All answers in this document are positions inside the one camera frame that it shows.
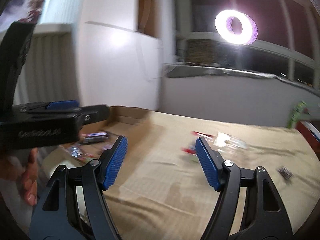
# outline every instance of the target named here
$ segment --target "cardboard box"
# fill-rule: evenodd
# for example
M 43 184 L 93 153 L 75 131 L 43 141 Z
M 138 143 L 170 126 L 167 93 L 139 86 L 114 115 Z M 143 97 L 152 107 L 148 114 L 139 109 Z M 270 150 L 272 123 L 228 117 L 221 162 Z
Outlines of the cardboard box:
M 151 127 L 149 116 L 150 111 L 147 109 L 111 106 L 110 116 L 107 120 L 85 125 L 81 133 L 94 133 L 104 130 L 116 135 L 126 136 L 129 151 L 148 134 Z

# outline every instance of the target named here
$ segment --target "beige tablecloth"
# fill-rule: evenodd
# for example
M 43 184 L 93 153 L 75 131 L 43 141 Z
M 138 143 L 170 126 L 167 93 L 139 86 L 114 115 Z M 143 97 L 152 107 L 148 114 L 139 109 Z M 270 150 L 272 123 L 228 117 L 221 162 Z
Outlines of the beige tablecloth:
M 151 113 L 153 127 L 127 153 L 115 184 L 105 193 L 112 218 L 123 239 L 199 240 L 219 193 L 208 185 L 199 163 L 181 151 L 194 137 L 191 131 L 216 135 L 227 133 L 248 144 L 246 156 L 235 160 L 239 167 L 264 166 L 287 209 L 293 232 L 305 222 L 320 197 L 320 162 L 297 130 L 257 127 Z M 59 150 L 44 161 L 52 174 L 60 163 L 77 166 Z M 285 182 L 276 171 L 284 165 L 293 174 Z M 85 216 L 83 195 L 78 189 L 80 211 Z M 239 230 L 245 189 L 242 188 L 231 233 Z

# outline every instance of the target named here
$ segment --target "small object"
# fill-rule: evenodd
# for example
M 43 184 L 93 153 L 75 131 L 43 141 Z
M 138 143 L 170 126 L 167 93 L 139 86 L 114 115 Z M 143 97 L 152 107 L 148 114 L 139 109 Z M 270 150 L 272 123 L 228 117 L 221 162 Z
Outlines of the small object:
M 224 161 L 224 165 L 226 165 L 228 167 L 232 167 L 233 166 L 233 162 L 231 160 L 226 160 L 226 161 Z
M 100 143 L 108 140 L 106 136 L 87 137 L 83 140 L 82 144 Z
M 307 104 L 304 101 L 301 101 L 291 110 L 287 128 L 296 128 L 300 115 L 305 108 L 307 108 Z
M 262 172 L 262 173 L 264 173 L 266 171 L 266 169 L 262 166 L 259 166 L 257 169 L 259 172 Z
M 98 164 L 99 164 L 99 160 L 97 160 L 97 159 L 90 161 L 91 166 L 97 166 Z
M 58 170 L 58 171 L 64 171 L 65 168 L 66 168 L 66 166 L 62 164 L 62 165 L 59 165 L 59 166 L 57 167 L 57 170 Z
M 199 137 L 204 137 L 207 141 L 211 141 L 212 142 L 212 138 L 213 136 L 210 134 L 205 134 L 205 133 L 199 133 L 196 131 L 192 131 L 191 132 L 192 135 L 196 136 L 195 140 Z M 199 159 L 197 157 L 196 154 L 196 145 L 193 142 L 192 144 L 190 144 L 187 148 L 182 148 L 182 151 L 184 151 L 185 153 L 188 153 L 190 156 L 190 159 L 194 162 L 199 162 Z
M 222 132 L 218 132 L 218 135 L 214 140 L 213 145 L 218 148 L 227 147 L 228 149 L 224 149 L 224 151 L 226 152 L 232 152 L 234 151 L 234 149 L 237 148 L 247 149 L 247 144 L 244 141 L 240 140 L 237 137 Z
M 90 120 L 90 115 L 87 114 L 87 115 L 84 117 L 84 120 L 85 120 L 85 121 L 89 121 L 89 120 Z
M 88 134 L 82 134 L 81 138 L 91 138 L 91 137 L 97 137 L 97 136 L 105 136 L 109 138 L 108 132 L 95 132 L 95 133 L 88 133 Z
M 284 177 L 286 180 L 291 179 L 293 177 L 293 174 L 284 166 L 277 169 L 277 171 Z
M 78 157 L 78 155 L 82 155 L 81 150 L 77 146 L 71 147 L 70 153 L 73 157 Z

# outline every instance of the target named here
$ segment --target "window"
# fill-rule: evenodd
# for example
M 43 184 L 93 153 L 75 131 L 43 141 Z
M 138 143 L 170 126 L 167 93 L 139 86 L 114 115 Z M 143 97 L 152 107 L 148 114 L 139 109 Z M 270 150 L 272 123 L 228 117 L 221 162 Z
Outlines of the window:
M 313 6 L 311 7 L 312 16 L 316 22 L 317 30 L 318 30 L 318 38 L 320 41 L 320 15 L 318 14 L 316 8 Z
M 294 80 L 312 87 L 314 71 L 299 62 L 294 63 Z
M 293 27 L 295 50 L 313 58 L 311 34 L 306 10 L 293 0 L 285 0 Z
M 194 32 L 217 32 L 216 16 L 231 8 L 229 0 L 191 0 L 191 4 Z
M 236 0 L 238 10 L 250 16 L 258 28 L 258 40 L 288 48 L 288 34 L 280 0 Z
M 250 48 L 242 48 L 242 65 L 244 69 L 288 76 L 289 59 Z
M 213 40 L 188 40 L 186 62 L 236 68 L 235 60 L 239 48 Z

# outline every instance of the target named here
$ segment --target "finger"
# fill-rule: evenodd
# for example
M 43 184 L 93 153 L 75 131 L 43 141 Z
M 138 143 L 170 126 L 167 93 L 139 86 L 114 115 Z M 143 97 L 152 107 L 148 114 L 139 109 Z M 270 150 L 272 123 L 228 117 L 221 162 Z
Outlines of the finger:
M 0 160 L 0 178 L 5 180 L 17 180 L 18 171 L 17 169 L 9 162 L 6 157 L 1 158 Z
M 32 187 L 32 185 L 33 185 L 33 182 L 32 182 L 31 179 L 28 179 L 28 180 L 23 184 L 24 189 L 25 189 L 26 191 L 30 190 L 31 187 Z
M 32 182 L 34 182 L 38 177 L 38 164 L 37 164 L 37 162 L 28 163 L 28 165 L 26 167 L 26 172 L 28 173 L 29 179 L 31 179 Z
M 26 191 L 24 199 L 27 204 L 34 206 L 37 203 L 37 182 L 35 181 L 31 188 Z
M 29 179 L 29 172 L 25 171 L 22 175 L 21 175 L 21 183 L 25 184 L 25 182 Z
M 35 163 L 36 160 L 37 160 L 37 154 L 38 154 L 38 148 L 33 148 L 30 151 L 28 162 L 29 163 Z

